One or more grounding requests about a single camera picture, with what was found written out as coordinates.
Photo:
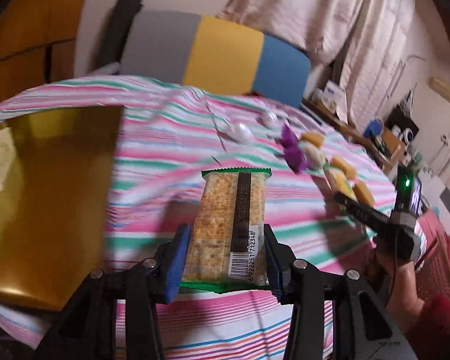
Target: black cable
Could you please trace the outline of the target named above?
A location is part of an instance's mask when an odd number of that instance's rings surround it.
[[[394,288],[395,288],[395,279],[396,279],[396,276],[397,276],[397,265],[398,265],[398,261],[397,261],[397,245],[398,245],[398,230],[395,231],[394,277],[391,279],[391,287],[390,287],[390,291],[388,293],[388,298],[387,298],[387,302],[385,303],[385,307],[388,306],[388,303],[390,302],[390,298],[392,297],[392,293],[394,292]]]

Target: striped bedsheet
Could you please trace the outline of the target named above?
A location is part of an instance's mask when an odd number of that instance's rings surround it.
[[[371,249],[370,230],[342,217],[323,174],[294,174],[276,142],[280,131],[266,129],[260,114],[286,111],[293,130],[317,130],[323,151],[340,155],[358,170],[388,214],[393,185],[360,146],[347,143],[329,126],[319,126],[299,110],[256,97],[215,96],[193,87],[137,76],[93,76],[44,85],[0,104],[0,122],[44,109],[123,105],[106,224],[106,263],[126,269],[173,237],[178,224],[193,223],[204,188],[200,172],[218,167],[271,167],[266,183],[265,222],[279,242],[318,268],[343,274],[362,269]],[[219,132],[226,121],[250,126],[255,142],[241,145]],[[422,250],[426,240],[419,227]],[[176,301],[158,306],[168,359],[281,359],[291,306],[267,291],[217,295],[183,289]],[[332,309],[325,309],[324,354],[332,351]],[[0,326],[36,347],[48,324],[0,305]],[[125,357],[125,304],[116,320],[117,358]]]

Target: yellow snack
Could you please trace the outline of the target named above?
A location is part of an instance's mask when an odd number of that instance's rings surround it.
[[[190,245],[184,282],[266,284],[263,235],[266,172],[210,172]]]
[[[334,155],[331,158],[330,165],[340,169],[345,174],[347,180],[353,180],[356,178],[356,169],[342,157]]]
[[[300,140],[305,142],[310,142],[315,145],[318,149],[322,147],[325,137],[318,132],[305,132],[302,134]]]
[[[373,198],[372,193],[362,180],[355,183],[353,186],[353,192],[359,202],[368,204],[370,207],[375,205],[375,199]]]
[[[342,192],[347,197],[356,200],[355,193],[351,188],[350,184],[347,181],[344,173],[337,168],[327,167],[324,168],[323,172],[325,173],[325,177],[327,178],[328,184],[330,185],[331,190],[336,192]]]

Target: blue object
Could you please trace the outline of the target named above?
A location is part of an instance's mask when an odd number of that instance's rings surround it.
[[[166,286],[163,294],[166,303],[170,303],[179,293],[191,231],[192,228],[190,225],[180,225],[175,233],[175,238],[178,237],[178,245],[176,246],[175,255],[168,268]]]
[[[383,121],[381,119],[372,119],[363,133],[365,138],[371,138],[371,135],[380,136],[383,130]]]
[[[252,90],[300,108],[309,73],[310,60],[302,51],[265,34]]]

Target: barcode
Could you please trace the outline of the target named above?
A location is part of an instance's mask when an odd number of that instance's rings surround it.
[[[229,270],[230,276],[249,278],[251,274],[253,274],[253,272],[250,272],[249,266],[250,266],[250,254],[248,252],[230,253],[230,270]]]

